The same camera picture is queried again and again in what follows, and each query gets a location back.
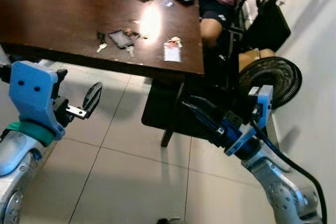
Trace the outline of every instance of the fan grille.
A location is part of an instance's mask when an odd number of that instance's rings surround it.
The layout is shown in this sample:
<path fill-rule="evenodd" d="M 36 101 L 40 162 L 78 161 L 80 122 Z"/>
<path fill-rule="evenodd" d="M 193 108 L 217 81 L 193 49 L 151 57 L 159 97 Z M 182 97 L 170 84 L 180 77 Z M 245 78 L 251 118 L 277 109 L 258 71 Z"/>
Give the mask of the fan grille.
<path fill-rule="evenodd" d="M 268 57 L 254 61 L 243 69 L 238 78 L 238 93 L 246 97 L 252 87 L 272 85 L 273 109 L 289 102 L 302 84 L 300 69 L 281 57 Z"/>

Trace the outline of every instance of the keys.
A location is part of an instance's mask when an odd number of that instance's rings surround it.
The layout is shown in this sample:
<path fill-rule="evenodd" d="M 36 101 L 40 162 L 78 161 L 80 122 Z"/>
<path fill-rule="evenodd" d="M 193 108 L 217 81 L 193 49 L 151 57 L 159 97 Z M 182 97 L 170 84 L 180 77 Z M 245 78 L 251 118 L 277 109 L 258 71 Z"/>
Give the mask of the keys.
<path fill-rule="evenodd" d="M 133 50 L 134 50 L 133 46 L 129 46 L 126 48 L 126 52 L 128 52 L 132 58 L 134 58 Z"/>
<path fill-rule="evenodd" d="M 104 49 L 105 47 L 107 47 L 106 43 L 100 44 L 99 48 L 97 49 L 97 52 L 100 52 L 101 49 Z"/>

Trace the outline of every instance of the dark brown table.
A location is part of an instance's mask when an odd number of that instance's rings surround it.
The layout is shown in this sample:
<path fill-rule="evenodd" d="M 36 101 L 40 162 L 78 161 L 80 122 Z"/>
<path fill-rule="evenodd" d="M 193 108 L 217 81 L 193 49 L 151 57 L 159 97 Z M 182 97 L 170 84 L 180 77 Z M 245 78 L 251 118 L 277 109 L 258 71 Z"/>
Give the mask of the dark brown table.
<path fill-rule="evenodd" d="M 184 6 L 175 0 L 0 0 L 0 43 L 8 54 L 41 57 L 92 68 L 137 74 L 181 83 L 204 74 L 198 1 Z M 134 58 L 108 37 L 97 53 L 97 32 L 130 28 L 148 35 L 134 43 Z M 163 44 L 181 38 L 182 62 L 163 60 Z M 162 146 L 174 131 L 172 110 Z"/>

